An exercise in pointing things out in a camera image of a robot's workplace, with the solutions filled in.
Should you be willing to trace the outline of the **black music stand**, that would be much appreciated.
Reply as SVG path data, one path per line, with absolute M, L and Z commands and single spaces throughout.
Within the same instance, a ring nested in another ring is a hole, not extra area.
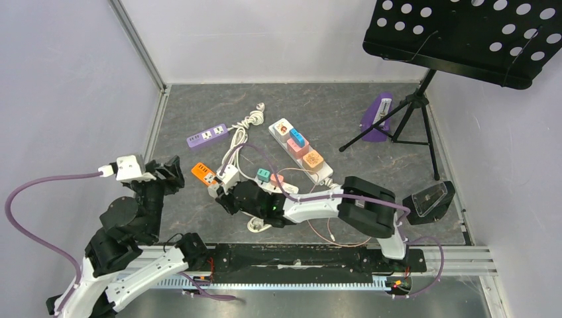
M 363 50 L 391 62 L 425 67 L 419 87 L 392 109 L 427 121 L 425 91 L 437 72 L 524 90 L 561 49 L 560 1 L 378 1 Z

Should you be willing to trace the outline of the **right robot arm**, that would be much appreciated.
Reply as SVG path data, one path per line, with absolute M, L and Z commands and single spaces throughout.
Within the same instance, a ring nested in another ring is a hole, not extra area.
M 217 182 L 208 187 L 214 200 L 231 215 L 245 212 L 275 228 L 314 219 L 338 218 L 358 232 L 378 241 L 384 265 L 402 269 L 410 260 L 405 239 L 400 234 L 407 207 L 395 202 L 395 195 L 380 186 L 354 176 L 343 185 L 327 191 L 294 194 L 284 189 L 266 191 L 252 180 Z

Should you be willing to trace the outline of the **white tiger cube adapter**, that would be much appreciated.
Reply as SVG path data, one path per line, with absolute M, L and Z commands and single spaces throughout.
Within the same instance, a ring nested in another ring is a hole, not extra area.
M 279 119 L 269 127 L 272 136 L 281 143 L 287 142 L 293 128 L 294 126 L 285 118 Z

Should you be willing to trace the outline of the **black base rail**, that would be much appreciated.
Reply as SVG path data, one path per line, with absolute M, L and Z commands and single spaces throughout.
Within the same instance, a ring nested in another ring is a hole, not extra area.
M 207 244 L 204 260 L 186 270 L 215 284 L 348 284 L 373 278 L 427 272 L 419 248 L 391 260 L 378 246 L 344 248 L 326 244 Z

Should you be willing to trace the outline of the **teal small adapter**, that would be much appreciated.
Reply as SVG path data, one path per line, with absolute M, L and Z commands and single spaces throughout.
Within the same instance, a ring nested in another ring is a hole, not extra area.
M 259 168 L 256 173 L 256 178 L 259 182 L 267 184 L 270 182 L 271 172 L 264 168 Z

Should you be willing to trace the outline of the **orange power strip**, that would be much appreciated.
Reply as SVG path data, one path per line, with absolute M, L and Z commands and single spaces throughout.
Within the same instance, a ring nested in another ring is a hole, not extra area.
M 201 181 L 205 186 L 214 186 L 217 185 L 218 182 L 216 180 L 216 175 L 213 170 L 208 168 L 202 162 L 198 162 L 192 169 L 191 173 L 194 177 L 196 177 L 199 181 Z

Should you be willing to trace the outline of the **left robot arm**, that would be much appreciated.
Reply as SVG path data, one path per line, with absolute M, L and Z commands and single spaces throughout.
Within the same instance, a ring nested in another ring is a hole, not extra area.
M 184 188 L 180 158 L 165 163 L 144 162 L 140 155 L 122 156 L 99 167 L 97 175 L 115 179 L 135 193 L 112 201 L 85 248 L 77 281 L 46 300 L 53 317 L 114 317 L 132 300 L 170 274 L 201 270 L 208 249 L 196 233 L 182 234 L 167 251 L 120 279 L 127 266 L 142 255 L 142 246 L 160 240 L 164 198 Z

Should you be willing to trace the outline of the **small pink charger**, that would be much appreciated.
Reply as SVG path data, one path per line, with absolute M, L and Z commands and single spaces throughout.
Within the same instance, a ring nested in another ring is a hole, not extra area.
M 284 176 L 281 174 L 271 174 L 270 183 L 273 186 L 281 186 L 284 183 Z

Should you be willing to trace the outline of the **tan cube socket adapter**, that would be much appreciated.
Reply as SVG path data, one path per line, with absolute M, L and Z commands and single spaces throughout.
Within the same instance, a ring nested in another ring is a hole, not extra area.
M 302 157 L 302 166 L 305 170 L 318 172 L 323 168 L 324 159 L 316 150 L 310 150 Z

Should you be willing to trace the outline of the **blue plug adapter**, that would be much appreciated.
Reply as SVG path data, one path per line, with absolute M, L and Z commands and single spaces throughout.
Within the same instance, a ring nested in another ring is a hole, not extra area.
M 295 128 L 292 128 L 290 130 L 290 138 L 294 141 L 294 143 L 300 147 L 303 148 L 306 145 L 306 140 L 305 138 L 302 136 L 302 134 L 300 132 L 298 132 Z

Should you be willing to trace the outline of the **pink cube socket adapter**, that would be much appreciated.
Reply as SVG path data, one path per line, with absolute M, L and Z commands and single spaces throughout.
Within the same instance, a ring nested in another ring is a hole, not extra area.
M 293 159 L 299 160 L 305 156 L 309 151 L 309 142 L 306 140 L 306 145 L 303 148 L 298 147 L 294 141 L 289 138 L 286 143 L 286 149 Z

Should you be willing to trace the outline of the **purple metronome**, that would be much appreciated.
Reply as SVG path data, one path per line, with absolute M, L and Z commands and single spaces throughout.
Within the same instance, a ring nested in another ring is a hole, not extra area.
M 393 96 L 390 92 L 383 92 L 377 96 L 370 107 L 365 111 L 361 121 L 360 130 L 367 130 L 372 124 L 378 122 L 392 110 Z M 379 124 L 379 130 L 373 129 L 364 135 L 361 140 L 365 142 L 384 142 L 388 136 L 384 133 L 390 132 L 390 120 L 387 119 Z

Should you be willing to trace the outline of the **purple power strip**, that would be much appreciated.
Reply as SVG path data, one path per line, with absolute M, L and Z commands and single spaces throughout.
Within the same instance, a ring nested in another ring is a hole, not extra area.
M 210 129 L 199 132 L 186 139 L 187 145 L 191 150 L 200 150 L 206 146 L 211 146 L 229 136 L 228 127 L 221 123 Z

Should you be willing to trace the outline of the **long white colourful power strip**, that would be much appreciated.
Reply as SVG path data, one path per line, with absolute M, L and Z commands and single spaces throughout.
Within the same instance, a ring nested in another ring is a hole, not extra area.
M 268 127 L 270 135 L 304 174 L 315 184 L 330 186 L 332 167 L 315 150 L 303 133 L 288 119 L 281 118 Z

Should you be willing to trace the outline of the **small white power strip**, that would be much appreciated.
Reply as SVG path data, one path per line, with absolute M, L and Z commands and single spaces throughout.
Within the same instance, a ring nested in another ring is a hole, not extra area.
M 263 189 L 264 191 L 266 191 L 268 193 L 282 193 L 283 191 L 285 191 L 286 193 L 289 193 L 289 194 L 298 194 L 299 193 L 298 187 L 296 187 L 292 184 L 286 183 L 286 182 L 283 182 L 281 184 L 281 186 L 279 186 L 278 184 L 272 183 L 271 181 L 269 181 L 269 182 L 262 181 L 262 180 L 258 179 L 257 177 L 254 177 L 253 180 L 257 183 L 257 185 L 261 189 Z

